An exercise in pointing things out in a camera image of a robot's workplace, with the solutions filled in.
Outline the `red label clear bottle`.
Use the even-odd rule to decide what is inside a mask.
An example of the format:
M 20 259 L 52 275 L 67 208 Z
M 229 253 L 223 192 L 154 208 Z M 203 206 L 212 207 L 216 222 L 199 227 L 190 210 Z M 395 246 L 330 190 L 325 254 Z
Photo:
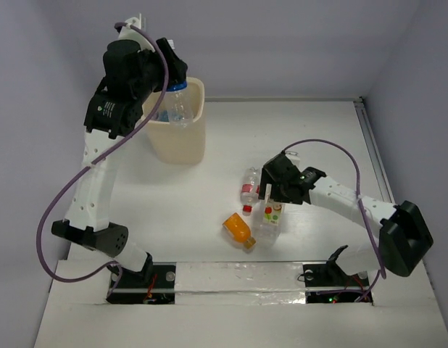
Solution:
M 242 213 L 250 216 L 253 207 L 259 201 L 261 171 L 255 167 L 246 170 L 241 186 L 240 200 L 242 204 Z

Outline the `white fruit label bottle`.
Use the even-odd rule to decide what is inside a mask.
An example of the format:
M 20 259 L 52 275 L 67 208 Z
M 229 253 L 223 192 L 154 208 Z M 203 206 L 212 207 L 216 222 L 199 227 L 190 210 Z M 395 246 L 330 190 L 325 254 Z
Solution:
M 270 198 L 272 185 L 265 186 L 263 199 L 254 218 L 254 237 L 260 247 L 272 247 L 281 233 L 281 221 L 285 204 Z

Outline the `crushed blue label bottle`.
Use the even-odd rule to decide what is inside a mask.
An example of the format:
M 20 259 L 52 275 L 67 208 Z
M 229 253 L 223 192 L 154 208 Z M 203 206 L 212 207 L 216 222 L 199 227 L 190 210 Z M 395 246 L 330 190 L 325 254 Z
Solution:
M 193 122 L 187 87 L 187 81 L 172 85 L 163 99 L 167 120 L 176 127 L 186 128 Z

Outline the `blue label water bottle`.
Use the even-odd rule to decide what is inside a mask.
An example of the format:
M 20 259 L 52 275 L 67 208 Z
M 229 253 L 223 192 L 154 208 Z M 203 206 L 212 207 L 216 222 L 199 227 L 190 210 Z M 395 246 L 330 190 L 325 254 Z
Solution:
M 169 123 L 171 111 L 168 109 L 159 109 L 155 116 L 152 118 L 154 121 Z

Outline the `orange juice bottle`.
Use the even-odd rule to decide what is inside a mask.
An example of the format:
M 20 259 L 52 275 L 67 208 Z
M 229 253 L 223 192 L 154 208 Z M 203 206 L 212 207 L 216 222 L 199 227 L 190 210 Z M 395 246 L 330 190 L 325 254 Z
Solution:
M 229 236 L 238 244 L 241 244 L 246 250 L 250 250 L 256 244 L 250 227 L 238 213 L 233 213 L 223 222 L 224 229 Z

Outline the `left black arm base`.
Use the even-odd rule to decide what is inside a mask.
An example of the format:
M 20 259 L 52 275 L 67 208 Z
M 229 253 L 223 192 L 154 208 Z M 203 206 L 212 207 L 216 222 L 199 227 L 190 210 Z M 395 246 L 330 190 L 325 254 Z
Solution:
M 117 276 L 112 274 L 107 301 L 114 305 L 173 305 L 175 304 L 175 263 L 154 263 L 147 283 L 123 274 L 112 289 Z

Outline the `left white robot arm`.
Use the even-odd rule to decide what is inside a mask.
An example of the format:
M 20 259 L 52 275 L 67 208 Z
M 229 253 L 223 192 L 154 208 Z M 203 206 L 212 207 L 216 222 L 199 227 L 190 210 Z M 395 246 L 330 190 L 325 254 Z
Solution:
M 149 45 L 124 38 L 107 46 L 105 75 L 91 97 L 84 120 L 82 169 L 69 184 L 76 186 L 65 217 L 51 233 L 86 249 L 101 252 L 107 267 L 136 286 L 152 279 L 152 256 L 129 239 L 128 228 L 109 219 L 109 205 L 121 147 L 147 120 L 143 105 L 154 92 L 166 94 L 186 85 L 187 64 L 166 38 Z

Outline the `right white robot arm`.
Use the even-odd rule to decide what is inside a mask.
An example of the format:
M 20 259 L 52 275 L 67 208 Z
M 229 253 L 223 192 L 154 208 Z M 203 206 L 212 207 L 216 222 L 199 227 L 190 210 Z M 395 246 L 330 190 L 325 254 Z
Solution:
M 387 270 L 408 277 L 434 244 L 416 204 L 363 196 L 319 169 L 299 170 L 284 153 L 263 165 L 259 197 L 321 207 L 365 228 L 368 243 L 356 249 L 340 246 L 329 257 L 325 274 L 334 284 L 362 271 Z

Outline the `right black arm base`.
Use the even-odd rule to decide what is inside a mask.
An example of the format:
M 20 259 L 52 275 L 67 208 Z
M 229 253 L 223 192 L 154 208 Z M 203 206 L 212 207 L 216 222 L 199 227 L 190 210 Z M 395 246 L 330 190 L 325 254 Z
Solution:
M 370 287 L 368 276 L 347 275 L 336 261 L 347 245 L 338 248 L 324 263 L 302 266 L 296 280 L 305 285 L 307 304 L 353 303 Z

